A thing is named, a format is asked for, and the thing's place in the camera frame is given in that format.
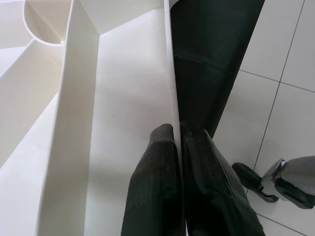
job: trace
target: black textured fabric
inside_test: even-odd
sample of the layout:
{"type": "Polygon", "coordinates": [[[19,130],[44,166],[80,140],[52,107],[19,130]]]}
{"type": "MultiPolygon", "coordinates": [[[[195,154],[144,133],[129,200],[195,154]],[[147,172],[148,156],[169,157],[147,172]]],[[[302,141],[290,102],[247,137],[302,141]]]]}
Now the black textured fabric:
{"type": "Polygon", "coordinates": [[[181,123],[189,236],[264,236],[236,173],[207,132],[181,123]]]}
{"type": "Polygon", "coordinates": [[[212,137],[264,0],[180,0],[171,26],[180,120],[212,137]]]}
{"type": "Polygon", "coordinates": [[[128,189],[122,236],[183,236],[183,203],[173,127],[150,135],[128,189]]]}

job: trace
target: curved white plastic edge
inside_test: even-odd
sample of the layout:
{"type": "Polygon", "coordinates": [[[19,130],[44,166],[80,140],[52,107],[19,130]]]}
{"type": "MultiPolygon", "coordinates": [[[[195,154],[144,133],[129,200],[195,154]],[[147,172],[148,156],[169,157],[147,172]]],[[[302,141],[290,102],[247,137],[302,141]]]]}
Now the curved white plastic edge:
{"type": "Polygon", "coordinates": [[[177,90],[174,70],[173,57],[173,43],[172,43],[172,29],[171,29],[171,7],[178,2],[178,0],[164,0],[164,14],[165,14],[165,34],[166,34],[166,55],[167,55],[167,71],[170,81],[171,102],[172,102],[172,117],[174,140],[177,147],[180,167],[182,166],[182,145],[181,145],[181,129],[179,123],[177,90]]]}
{"type": "Polygon", "coordinates": [[[40,43],[53,47],[64,46],[66,26],[70,18],[71,5],[72,0],[24,0],[22,16],[25,28],[29,34],[40,43]],[[43,2],[42,6],[45,6],[45,8],[41,9],[41,7],[38,7],[34,9],[33,6],[31,6],[32,1],[40,4],[43,2]],[[56,12],[53,10],[53,4],[60,2],[63,4],[63,7],[57,6],[57,11],[60,12],[60,10],[62,10],[62,12],[58,17],[56,17],[56,15],[52,17],[51,14],[56,12]]]}
{"type": "Polygon", "coordinates": [[[98,39],[81,2],[73,0],[38,236],[82,236],[84,232],[98,39]]]}
{"type": "Polygon", "coordinates": [[[32,37],[24,27],[21,1],[0,1],[0,49],[26,46],[32,37]]]}

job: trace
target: white plastic divider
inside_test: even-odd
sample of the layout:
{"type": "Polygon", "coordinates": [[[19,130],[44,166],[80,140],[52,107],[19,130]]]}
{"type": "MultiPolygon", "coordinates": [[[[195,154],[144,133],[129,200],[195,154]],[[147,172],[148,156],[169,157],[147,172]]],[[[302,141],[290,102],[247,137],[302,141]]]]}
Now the white plastic divider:
{"type": "Polygon", "coordinates": [[[179,147],[168,4],[73,1],[38,236],[119,235],[150,132],[179,147]]]}
{"type": "Polygon", "coordinates": [[[39,42],[59,46],[65,41],[71,0],[25,0],[25,27],[39,42]]]}
{"type": "Polygon", "coordinates": [[[0,167],[57,93],[63,47],[33,40],[0,78],[0,167]]]}
{"type": "Polygon", "coordinates": [[[99,35],[81,2],[74,0],[38,216],[39,236],[83,235],[98,39],[99,35]]]}

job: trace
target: white tile floor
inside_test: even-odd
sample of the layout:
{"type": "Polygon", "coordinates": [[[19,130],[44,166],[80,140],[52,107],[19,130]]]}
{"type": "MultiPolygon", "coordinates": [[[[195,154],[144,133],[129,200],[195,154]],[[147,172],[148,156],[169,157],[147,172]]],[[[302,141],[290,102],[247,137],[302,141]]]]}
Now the white tile floor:
{"type": "MultiPolygon", "coordinates": [[[[260,175],[315,155],[315,0],[266,0],[214,141],[260,175]]],[[[315,209],[248,199],[267,236],[315,236],[315,209]]]]}

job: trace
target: gray metal part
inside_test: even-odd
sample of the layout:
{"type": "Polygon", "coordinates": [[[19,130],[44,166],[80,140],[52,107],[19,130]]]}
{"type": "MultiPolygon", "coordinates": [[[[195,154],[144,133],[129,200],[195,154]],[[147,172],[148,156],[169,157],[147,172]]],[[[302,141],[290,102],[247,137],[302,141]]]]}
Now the gray metal part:
{"type": "Polygon", "coordinates": [[[315,156],[287,161],[280,171],[280,177],[303,192],[315,195],[315,156]]]}
{"type": "Polygon", "coordinates": [[[276,189],[274,181],[280,176],[280,171],[284,164],[284,160],[277,161],[262,177],[261,185],[264,187],[263,192],[267,195],[275,195],[282,200],[286,200],[276,189]]]}

